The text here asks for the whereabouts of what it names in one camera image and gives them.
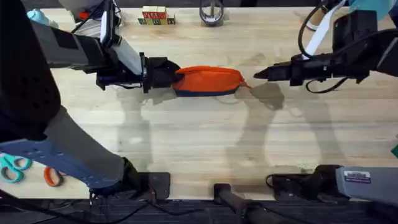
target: wooden alphabet block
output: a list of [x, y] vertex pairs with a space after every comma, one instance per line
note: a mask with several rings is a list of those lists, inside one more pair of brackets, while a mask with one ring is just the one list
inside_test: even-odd
[[175, 15], [173, 17], [168, 16], [167, 23], [168, 25], [175, 25]]
[[147, 25], [154, 25], [154, 21], [152, 19], [145, 19]]
[[157, 6], [142, 7], [142, 15], [145, 19], [157, 19]]
[[157, 7], [157, 18], [158, 19], [166, 19], [167, 18], [166, 7], [164, 7], [164, 6]]
[[169, 23], [167, 22], [167, 19], [161, 19], [161, 20], [160, 20], [160, 23], [161, 23], [162, 25], [167, 25], [167, 24], [169, 24]]
[[141, 25], [146, 25], [146, 24], [147, 24], [147, 21], [146, 21], [144, 18], [138, 18], [138, 22], [139, 22]]
[[154, 25], [162, 25], [160, 19], [152, 19], [154, 21]]

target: scissors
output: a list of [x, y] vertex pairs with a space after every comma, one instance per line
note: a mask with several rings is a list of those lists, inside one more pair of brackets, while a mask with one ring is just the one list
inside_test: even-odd
[[[17, 183], [24, 178], [24, 173], [22, 170], [28, 169], [32, 165], [31, 159], [26, 159], [22, 156], [12, 156], [5, 153], [0, 153], [0, 168], [1, 168], [1, 179], [7, 183]], [[15, 175], [15, 179], [12, 179], [7, 175], [8, 172], [12, 172]]]
[[44, 180], [51, 187], [58, 187], [63, 184], [65, 175], [51, 167], [45, 167], [44, 169]]

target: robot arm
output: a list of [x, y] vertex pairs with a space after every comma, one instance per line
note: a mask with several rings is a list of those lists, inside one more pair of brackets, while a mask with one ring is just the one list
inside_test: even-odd
[[97, 39], [30, 21], [20, 1], [2, 4], [2, 21], [13, 22], [1, 26], [0, 151], [62, 171], [96, 194], [142, 192], [148, 185], [133, 165], [86, 134], [61, 106], [50, 71], [67, 67], [96, 73], [103, 90], [121, 85], [148, 92], [176, 80], [178, 65], [138, 54], [117, 35], [112, 1], [105, 1], [104, 11]]
[[[370, 71], [398, 77], [398, 29], [377, 31], [375, 11], [354, 11], [339, 18], [333, 27], [333, 53], [308, 59], [295, 55], [291, 61], [277, 63], [254, 77], [270, 82], [287, 80], [291, 86], [303, 85], [304, 80], [322, 82], [328, 78], [350, 78], [361, 83]], [[397, 175], [396, 168], [320, 165], [310, 175], [273, 174], [271, 186], [277, 200], [296, 196], [339, 202], [353, 197], [396, 206], [398, 183], [392, 180]]]
[[254, 75], [271, 82], [287, 80], [291, 86], [304, 80], [325, 81], [328, 78], [350, 78], [361, 83], [370, 71], [398, 77], [398, 30], [377, 31], [375, 11], [354, 11], [334, 24], [333, 53], [277, 63]]

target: black floor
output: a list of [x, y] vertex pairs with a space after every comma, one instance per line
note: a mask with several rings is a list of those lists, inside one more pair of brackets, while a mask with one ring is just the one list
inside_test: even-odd
[[[97, 200], [89, 211], [89, 203], [87, 200], [80, 201], [70, 207], [58, 209], [58, 212], [72, 214], [77, 218], [91, 217], [92, 222], [112, 222], [125, 217], [133, 210], [144, 205], [144, 202], [132, 202], [126, 199], [108, 199]], [[328, 205], [310, 202], [263, 202], [263, 205], [271, 210], [279, 212], [290, 217], [303, 220], [305, 223], [324, 223], [324, 224], [385, 224], [397, 223], [398, 209], [385, 205], [378, 205], [368, 202], [351, 202], [347, 205]], [[42, 205], [53, 209], [53, 206]], [[203, 201], [169, 201], [161, 206], [170, 212], [184, 212], [193, 209], [202, 209], [204, 212], [196, 212], [187, 215], [175, 217], [150, 206], [137, 212], [131, 218], [122, 223], [137, 224], [239, 224], [241, 223], [238, 216], [232, 211], [221, 205], [215, 205], [211, 202]], [[35, 212], [16, 211], [11, 212], [11, 208], [0, 206], [0, 223], [7, 224], [69, 224], [72, 222], [65, 221], [61, 218], [52, 219], [50, 216]], [[264, 224], [273, 224], [264, 220]]]

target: wooden tabletop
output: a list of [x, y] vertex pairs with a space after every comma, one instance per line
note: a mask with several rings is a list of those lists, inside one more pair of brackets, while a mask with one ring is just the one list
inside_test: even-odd
[[[223, 26], [209, 28], [200, 25], [198, 9], [168, 9], [175, 26], [142, 26], [140, 9], [123, 9], [129, 24], [121, 35], [138, 52], [167, 56], [181, 67], [235, 68], [253, 89], [207, 98], [177, 98], [169, 89], [101, 91], [95, 75], [56, 69], [62, 104], [87, 133], [139, 171], [170, 172], [170, 198], [212, 198], [213, 184], [227, 182], [246, 198], [272, 199], [264, 184], [268, 174], [311, 172], [319, 164], [397, 167], [390, 150], [398, 144], [398, 79], [373, 73], [360, 85], [350, 80], [325, 95], [253, 79], [299, 52], [297, 35], [309, 11], [231, 8]], [[44, 13], [61, 29], [73, 27], [63, 9]], [[389, 19], [379, 24], [390, 27]], [[311, 35], [306, 31], [305, 43]], [[331, 32], [318, 52], [330, 50]], [[0, 182], [0, 189], [25, 198], [88, 197], [73, 178], [48, 187], [43, 169], [35, 162], [21, 183]]]

